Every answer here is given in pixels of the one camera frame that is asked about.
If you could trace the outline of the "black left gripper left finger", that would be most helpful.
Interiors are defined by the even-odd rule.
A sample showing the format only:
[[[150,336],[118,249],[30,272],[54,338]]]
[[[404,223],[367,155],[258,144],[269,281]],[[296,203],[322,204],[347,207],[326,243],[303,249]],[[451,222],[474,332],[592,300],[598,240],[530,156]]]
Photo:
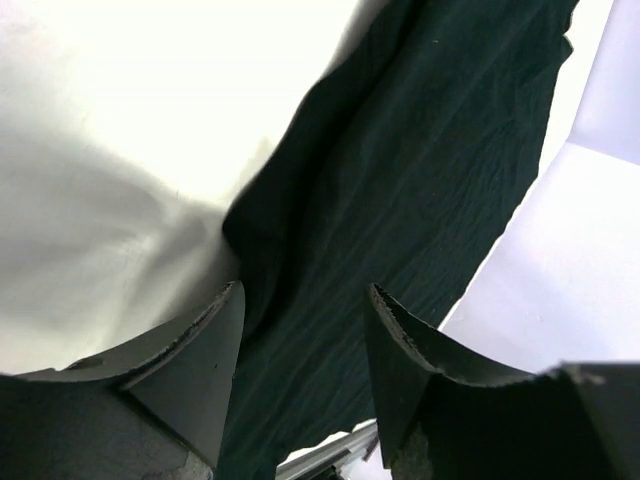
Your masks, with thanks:
[[[242,337],[245,291],[81,359],[1,379],[5,479],[210,479]]]

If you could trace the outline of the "black t shirt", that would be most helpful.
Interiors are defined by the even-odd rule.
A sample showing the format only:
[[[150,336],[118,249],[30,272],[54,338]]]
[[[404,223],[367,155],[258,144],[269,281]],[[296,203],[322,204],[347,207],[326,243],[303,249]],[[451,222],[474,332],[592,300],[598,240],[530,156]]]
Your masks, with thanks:
[[[571,1],[391,1],[306,95],[224,235],[245,326],[217,467],[271,479],[374,414],[363,296],[438,325],[537,178]]]

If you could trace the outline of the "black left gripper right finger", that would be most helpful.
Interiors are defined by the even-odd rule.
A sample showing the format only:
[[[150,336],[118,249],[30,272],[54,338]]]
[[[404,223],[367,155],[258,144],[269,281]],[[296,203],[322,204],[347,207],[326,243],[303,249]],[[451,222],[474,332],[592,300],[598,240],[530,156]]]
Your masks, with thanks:
[[[639,367],[532,374],[406,311],[376,285],[364,331],[384,466],[396,479],[635,479]]]

